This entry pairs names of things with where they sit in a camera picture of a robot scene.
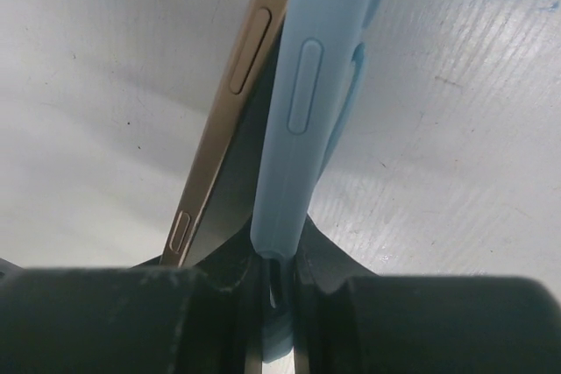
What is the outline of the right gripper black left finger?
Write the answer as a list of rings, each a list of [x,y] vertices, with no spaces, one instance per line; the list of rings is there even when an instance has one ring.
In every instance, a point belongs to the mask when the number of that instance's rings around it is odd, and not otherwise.
[[[4,373],[258,373],[260,259],[193,268],[20,269],[1,281]]]

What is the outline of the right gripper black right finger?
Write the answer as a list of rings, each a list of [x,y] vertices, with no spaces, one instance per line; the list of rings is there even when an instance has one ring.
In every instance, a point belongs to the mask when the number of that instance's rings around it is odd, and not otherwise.
[[[299,373],[560,370],[560,306],[532,279],[380,276],[307,220],[294,286]]]

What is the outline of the light blue cased phone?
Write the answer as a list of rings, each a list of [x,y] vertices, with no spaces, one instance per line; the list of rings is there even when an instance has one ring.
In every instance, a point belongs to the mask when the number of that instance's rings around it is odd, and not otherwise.
[[[262,358],[293,346],[293,262],[309,204],[365,70],[364,30],[380,0],[288,0],[252,212],[263,261]]]

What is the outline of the gold edged smartphone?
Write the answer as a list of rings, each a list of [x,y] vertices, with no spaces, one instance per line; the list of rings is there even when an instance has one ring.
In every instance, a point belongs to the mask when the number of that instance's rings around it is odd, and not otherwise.
[[[199,230],[256,81],[279,37],[288,0],[251,0],[213,102],[160,263],[179,267]]]

